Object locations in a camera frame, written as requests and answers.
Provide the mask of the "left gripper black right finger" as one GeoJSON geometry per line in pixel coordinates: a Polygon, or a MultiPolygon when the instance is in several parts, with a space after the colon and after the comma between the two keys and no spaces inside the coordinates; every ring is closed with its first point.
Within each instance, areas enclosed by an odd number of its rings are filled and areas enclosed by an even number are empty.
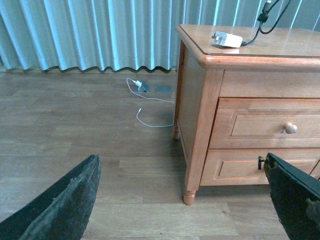
{"type": "Polygon", "coordinates": [[[269,152],[263,169],[270,197],[291,240],[320,238],[320,181],[269,152]]]}

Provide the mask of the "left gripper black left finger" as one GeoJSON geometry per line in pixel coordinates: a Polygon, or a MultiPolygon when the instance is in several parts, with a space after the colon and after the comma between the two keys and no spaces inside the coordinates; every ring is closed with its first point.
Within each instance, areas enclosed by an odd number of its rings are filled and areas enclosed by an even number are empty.
{"type": "Polygon", "coordinates": [[[101,164],[90,155],[0,223],[2,240],[80,240],[95,204],[101,164]]]}

